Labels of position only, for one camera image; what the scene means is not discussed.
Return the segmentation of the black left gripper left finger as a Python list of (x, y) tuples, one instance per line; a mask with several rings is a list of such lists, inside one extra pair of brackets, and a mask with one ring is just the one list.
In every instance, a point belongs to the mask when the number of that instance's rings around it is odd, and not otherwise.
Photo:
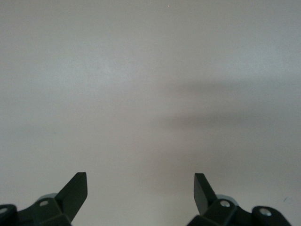
[(40, 197), (24, 210), (13, 204), (0, 206), (2, 226), (71, 226), (87, 198), (87, 174), (76, 173), (58, 192)]

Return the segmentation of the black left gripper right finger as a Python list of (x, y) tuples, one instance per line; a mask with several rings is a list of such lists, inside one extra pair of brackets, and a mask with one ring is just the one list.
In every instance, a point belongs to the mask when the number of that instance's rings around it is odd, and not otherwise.
[(190, 226), (289, 226), (278, 210), (255, 206), (251, 212), (242, 209), (230, 196), (216, 194), (203, 173), (194, 176), (194, 200), (199, 214)]

